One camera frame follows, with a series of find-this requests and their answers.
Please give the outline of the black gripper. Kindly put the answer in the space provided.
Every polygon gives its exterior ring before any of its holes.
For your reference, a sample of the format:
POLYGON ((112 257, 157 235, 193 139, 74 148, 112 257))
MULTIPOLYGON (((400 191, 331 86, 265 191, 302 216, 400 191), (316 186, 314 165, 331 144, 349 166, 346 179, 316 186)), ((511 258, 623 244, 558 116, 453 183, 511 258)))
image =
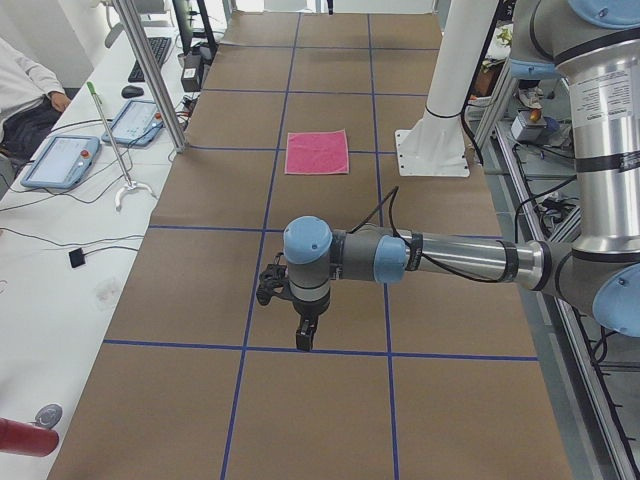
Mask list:
POLYGON ((295 341, 297 350, 312 350, 319 317, 328 309, 328 300, 322 298, 315 301, 293 301, 294 310, 300 316, 295 341))

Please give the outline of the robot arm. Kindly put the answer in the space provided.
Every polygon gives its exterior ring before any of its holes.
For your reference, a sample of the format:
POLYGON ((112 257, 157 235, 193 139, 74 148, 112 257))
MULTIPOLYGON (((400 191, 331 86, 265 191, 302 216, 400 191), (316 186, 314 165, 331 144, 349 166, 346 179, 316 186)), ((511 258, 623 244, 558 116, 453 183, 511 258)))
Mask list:
POLYGON ((569 84, 579 187, 571 243, 503 240, 359 226, 313 216, 283 234, 281 295, 299 313, 296 346, 313 346, 334 279, 394 283, 406 272, 515 282, 559 298, 601 326, 639 333, 639 5, 635 1, 521 1, 513 60, 549 62, 569 84))

